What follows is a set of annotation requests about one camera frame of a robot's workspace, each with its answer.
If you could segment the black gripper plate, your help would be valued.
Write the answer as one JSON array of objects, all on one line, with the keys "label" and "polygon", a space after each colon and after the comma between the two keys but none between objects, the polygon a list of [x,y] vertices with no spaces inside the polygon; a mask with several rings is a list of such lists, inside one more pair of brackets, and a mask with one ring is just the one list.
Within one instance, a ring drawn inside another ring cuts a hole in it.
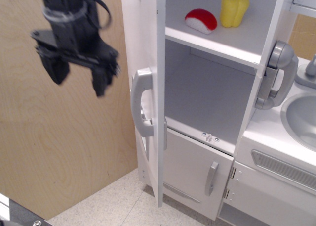
[{"label": "black gripper plate", "polygon": [[92,85],[97,97],[102,97],[113,75],[120,73],[117,63],[118,51],[95,36],[82,47],[62,48],[52,30],[33,30],[30,36],[37,42],[37,53],[54,83],[60,85],[70,72],[69,63],[92,70]]}]

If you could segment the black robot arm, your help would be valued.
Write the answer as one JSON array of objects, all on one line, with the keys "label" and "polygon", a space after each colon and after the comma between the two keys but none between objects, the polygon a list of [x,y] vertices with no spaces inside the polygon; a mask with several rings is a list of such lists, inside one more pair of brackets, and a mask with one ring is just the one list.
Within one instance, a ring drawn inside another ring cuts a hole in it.
[{"label": "black robot arm", "polygon": [[106,44],[99,30],[109,27],[112,18],[100,25],[97,5],[109,11],[101,0],[43,0],[43,15],[50,30],[33,30],[37,53],[51,79],[62,84],[70,72],[69,64],[87,67],[98,97],[105,94],[113,76],[118,75],[119,53]]}]

